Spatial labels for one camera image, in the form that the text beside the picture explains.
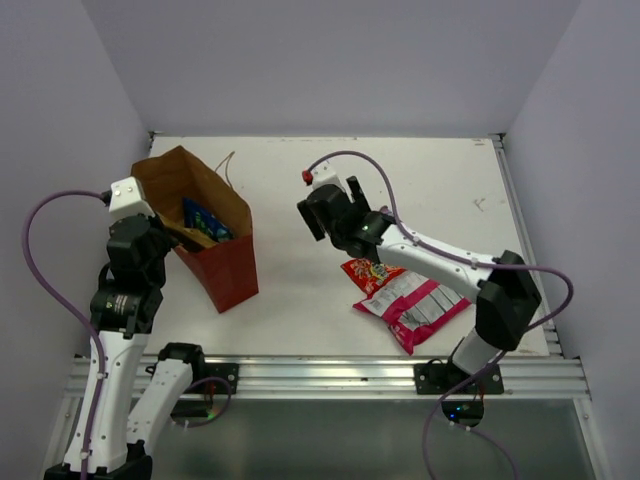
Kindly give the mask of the aluminium front rail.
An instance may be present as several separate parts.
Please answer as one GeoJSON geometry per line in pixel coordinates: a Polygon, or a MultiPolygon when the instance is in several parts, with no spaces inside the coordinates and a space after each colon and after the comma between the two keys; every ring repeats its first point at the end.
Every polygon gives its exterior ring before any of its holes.
{"type": "MultiPolygon", "coordinates": [[[[208,356],[207,368],[227,373],[238,399],[408,400],[437,398],[427,357],[208,356]]],[[[561,357],[503,359],[498,368],[459,392],[461,398],[588,399],[582,364],[561,357]]]]}

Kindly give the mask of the pink foil snack bag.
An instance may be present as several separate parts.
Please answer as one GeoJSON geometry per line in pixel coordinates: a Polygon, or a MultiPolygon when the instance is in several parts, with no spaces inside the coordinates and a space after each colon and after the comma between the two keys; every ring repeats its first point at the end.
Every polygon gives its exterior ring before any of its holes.
{"type": "Polygon", "coordinates": [[[400,347],[412,355],[417,346],[470,306],[468,299],[451,288],[405,272],[353,308],[381,319],[400,347]]]}

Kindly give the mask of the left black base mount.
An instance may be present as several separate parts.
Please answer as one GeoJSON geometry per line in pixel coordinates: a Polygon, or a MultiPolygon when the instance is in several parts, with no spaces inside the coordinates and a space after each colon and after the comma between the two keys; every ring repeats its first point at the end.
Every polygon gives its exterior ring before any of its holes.
{"type": "Polygon", "coordinates": [[[236,394],[240,378],[240,365],[233,362],[205,362],[197,373],[189,389],[190,393],[207,395],[236,394]]]}

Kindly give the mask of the red paper bag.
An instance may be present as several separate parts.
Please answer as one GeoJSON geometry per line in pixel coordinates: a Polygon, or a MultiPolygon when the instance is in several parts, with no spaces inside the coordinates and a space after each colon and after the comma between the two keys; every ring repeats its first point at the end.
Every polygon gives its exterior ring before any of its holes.
{"type": "Polygon", "coordinates": [[[229,181],[182,146],[134,163],[131,175],[140,181],[148,203],[165,227],[169,223],[185,227],[182,198],[187,197],[233,233],[233,240],[199,252],[187,251],[179,243],[175,247],[218,312],[258,294],[251,210],[229,181]]]}

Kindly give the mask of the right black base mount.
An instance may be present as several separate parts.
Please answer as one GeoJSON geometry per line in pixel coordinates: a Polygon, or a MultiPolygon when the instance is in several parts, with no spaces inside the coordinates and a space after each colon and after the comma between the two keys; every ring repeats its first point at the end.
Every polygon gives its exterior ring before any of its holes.
{"type": "MultiPolygon", "coordinates": [[[[468,374],[441,359],[413,365],[413,379],[418,395],[443,395],[464,382],[468,374]]],[[[495,364],[476,380],[455,391],[461,395],[501,395],[505,392],[502,372],[495,364]]]]}

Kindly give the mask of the red snack packet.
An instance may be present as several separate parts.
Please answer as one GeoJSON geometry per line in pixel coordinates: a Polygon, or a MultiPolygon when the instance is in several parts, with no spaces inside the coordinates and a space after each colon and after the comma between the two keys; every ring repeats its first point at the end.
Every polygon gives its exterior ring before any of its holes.
{"type": "Polygon", "coordinates": [[[372,263],[367,259],[351,259],[341,265],[349,279],[366,295],[372,295],[405,270],[385,264],[372,263]]]}

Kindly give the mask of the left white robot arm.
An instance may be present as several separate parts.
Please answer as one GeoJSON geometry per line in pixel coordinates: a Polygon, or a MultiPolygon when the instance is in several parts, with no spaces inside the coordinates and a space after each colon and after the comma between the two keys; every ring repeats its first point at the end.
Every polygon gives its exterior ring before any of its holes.
{"type": "Polygon", "coordinates": [[[115,221],[109,234],[109,261],[90,303],[95,334],[85,398],[64,459],[47,479],[150,478],[153,450],[179,397],[207,383],[202,348],[169,343],[142,397],[132,399],[174,243],[158,218],[144,214],[115,221]]]}

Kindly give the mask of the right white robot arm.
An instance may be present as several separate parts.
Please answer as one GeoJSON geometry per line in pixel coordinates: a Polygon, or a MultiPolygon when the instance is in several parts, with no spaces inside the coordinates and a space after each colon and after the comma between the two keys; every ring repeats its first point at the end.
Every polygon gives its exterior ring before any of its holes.
{"type": "Polygon", "coordinates": [[[316,240],[355,259],[400,267],[448,287],[475,305],[475,325],[456,347],[445,369],[451,389],[468,392],[481,369],[501,352],[516,350],[541,303],[522,257],[465,252],[404,227],[389,211],[374,211],[356,177],[348,190],[335,174],[302,173],[312,188],[297,208],[316,240]]]}

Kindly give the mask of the tan kettle chips bag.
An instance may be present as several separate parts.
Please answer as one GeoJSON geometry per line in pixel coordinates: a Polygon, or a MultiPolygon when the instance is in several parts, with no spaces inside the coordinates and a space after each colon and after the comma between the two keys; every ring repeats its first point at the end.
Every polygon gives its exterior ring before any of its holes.
{"type": "Polygon", "coordinates": [[[167,224],[166,229],[185,250],[190,252],[199,252],[217,245],[216,241],[197,229],[180,227],[175,223],[167,224]]]}

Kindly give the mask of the aluminium right side rail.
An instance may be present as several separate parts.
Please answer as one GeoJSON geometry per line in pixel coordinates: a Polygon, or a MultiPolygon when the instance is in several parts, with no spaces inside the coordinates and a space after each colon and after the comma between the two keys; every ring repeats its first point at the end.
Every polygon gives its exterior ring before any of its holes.
{"type": "MultiPolygon", "coordinates": [[[[521,204],[516,193],[515,184],[509,170],[509,165],[504,148],[504,134],[491,134],[489,138],[492,141],[494,151],[496,153],[498,165],[502,175],[503,183],[509,200],[509,205],[512,211],[512,216],[515,221],[516,230],[522,248],[522,256],[528,264],[536,264],[536,258],[534,250],[531,244],[530,236],[527,231],[525,219],[523,216],[521,204]]],[[[545,340],[549,348],[551,356],[564,357],[562,347],[557,334],[557,329],[552,320],[549,320],[543,326],[542,331],[545,335],[545,340]]]]}

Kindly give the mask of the blue Burts crisps bag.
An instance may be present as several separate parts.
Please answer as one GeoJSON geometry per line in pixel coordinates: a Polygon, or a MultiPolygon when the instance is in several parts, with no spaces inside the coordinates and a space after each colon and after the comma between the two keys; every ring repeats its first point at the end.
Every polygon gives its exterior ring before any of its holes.
{"type": "Polygon", "coordinates": [[[185,227],[195,229],[217,243],[234,239],[231,230],[196,201],[183,197],[182,205],[185,227]]]}

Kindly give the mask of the aluminium rail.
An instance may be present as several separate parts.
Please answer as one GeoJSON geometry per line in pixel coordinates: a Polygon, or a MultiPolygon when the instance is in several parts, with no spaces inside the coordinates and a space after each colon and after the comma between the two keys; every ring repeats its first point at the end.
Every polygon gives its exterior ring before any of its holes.
{"type": "MultiPolygon", "coordinates": [[[[509,170],[509,165],[504,148],[504,134],[491,134],[489,138],[492,141],[494,151],[496,153],[498,165],[502,175],[503,183],[509,200],[509,205],[512,211],[512,216],[515,221],[516,230],[522,248],[522,256],[528,264],[536,264],[536,258],[534,250],[531,244],[530,236],[527,231],[525,219],[523,216],[521,204],[516,193],[515,184],[509,170]]],[[[562,347],[557,334],[557,329],[552,320],[549,320],[543,326],[542,331],[545,335],[545,340],[549,348],[551,356],[564,357],[562,347]]]]}
{"type": "MultiPolygon", "coordinates": [[[[408,400],[437,398],[427,357],[208,356],[207,368],[227,373],[238,399],[408,400]]],[[[461,398],[588,399],[582,364],[561,357],[503,359],[498,368],[459,392],[461,398]]]]}

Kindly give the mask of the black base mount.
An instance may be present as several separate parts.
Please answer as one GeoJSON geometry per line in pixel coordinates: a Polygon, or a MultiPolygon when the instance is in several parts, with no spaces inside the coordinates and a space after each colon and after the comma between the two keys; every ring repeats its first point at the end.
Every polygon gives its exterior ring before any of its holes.
{"type": "Polygon", "coordinates": [[[240,365],[233,362],[205,362],[197,373],[189,389],[190,393],[207,395],[236,394],[240,378],[240,365]]]}
{"type": "MultiPolygon", "coordinates": [[[[468,374],[441,359],[413,365],[413,379],[418,395],[443,395],[464,382],[468,374]]],[[[476,380],[455,391],[461,395],[501,395],[505,392],[502,372],[495,364],[476,380]]]]}

